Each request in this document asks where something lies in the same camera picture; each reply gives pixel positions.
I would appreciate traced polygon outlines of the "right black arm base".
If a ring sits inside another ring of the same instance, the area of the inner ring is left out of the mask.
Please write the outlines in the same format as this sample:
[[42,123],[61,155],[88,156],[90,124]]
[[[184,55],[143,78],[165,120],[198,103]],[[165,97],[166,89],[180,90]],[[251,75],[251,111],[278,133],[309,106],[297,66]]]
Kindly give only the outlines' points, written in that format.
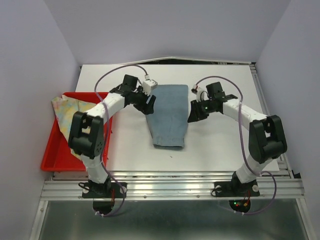
[[260,189],[257,181],[241,183],[236,173],[232,174],[231,180],[216,181],[210,194],[216,198],[231,198],[229,206],[231,209],[246,215],[251,208],[251,198],[260,196]]

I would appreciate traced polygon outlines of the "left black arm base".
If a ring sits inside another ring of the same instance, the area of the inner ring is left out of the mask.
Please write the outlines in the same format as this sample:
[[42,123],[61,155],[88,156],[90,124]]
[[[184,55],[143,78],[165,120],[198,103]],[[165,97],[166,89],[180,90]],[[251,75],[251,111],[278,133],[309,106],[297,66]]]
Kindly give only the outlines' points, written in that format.
[[109,179],[105,183],[95,183],[91,180],[78,183],[82,189],[83,199],[93,200],[92,209],[95,215],[100,217],[113,217],[123,207],[127,197],[126,182],[112,182]]

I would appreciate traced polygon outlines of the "blue denim skirt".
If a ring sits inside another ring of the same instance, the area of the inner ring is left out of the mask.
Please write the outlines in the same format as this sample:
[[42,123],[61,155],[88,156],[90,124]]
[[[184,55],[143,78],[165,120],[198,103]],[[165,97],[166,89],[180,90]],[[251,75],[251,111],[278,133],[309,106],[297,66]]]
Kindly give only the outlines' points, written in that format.
[[152,94],[156,97],[154,113],[146,116],[152,145],[161,149],[183,149],[188,129],[188,86],[163,84]]

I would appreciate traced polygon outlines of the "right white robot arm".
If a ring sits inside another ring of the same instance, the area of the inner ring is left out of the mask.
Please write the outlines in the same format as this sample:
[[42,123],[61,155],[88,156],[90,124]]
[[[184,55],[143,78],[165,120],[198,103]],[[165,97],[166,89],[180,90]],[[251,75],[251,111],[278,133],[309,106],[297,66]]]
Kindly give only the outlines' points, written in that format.
[[242,195],[248,190],[248,183],[254,181],[273,159],[287,151],[282,120],[277,115],[265,115],[244,105],[242,94],[240,98],[225,94],[220,82],[207,85],[206,90],[195,84],[191,92],[196,95],[196,99],[190,102],[188,123],[205,120],[211,113],[220,113],[234,119],[238,122],[243,154],[243,128],[248,130],[249,155],[244,157],[244,164],[235,171],[235,180],[230,182],[231,192]]

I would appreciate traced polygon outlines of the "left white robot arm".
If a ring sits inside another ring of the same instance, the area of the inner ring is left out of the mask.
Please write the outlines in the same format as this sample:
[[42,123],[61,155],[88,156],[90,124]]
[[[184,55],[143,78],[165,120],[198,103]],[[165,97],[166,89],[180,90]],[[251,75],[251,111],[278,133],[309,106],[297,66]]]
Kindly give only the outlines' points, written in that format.
[[89,180],[95,183],[94,191],[100,197],[111,193],[111,184],[107,182],[110,174],[103,167],[103,151],[108,139],[105,127],[109,125],[110,118],[128,105],[133,105],[144,115],[154,113],[156,97],[152,90],[158,83],[148,75],[141,85],[138,85],[138,80],[126,74],[123,82],[111,89],[97,105],[85,112],[75,112],[72,118],[68,146],[81,156]]

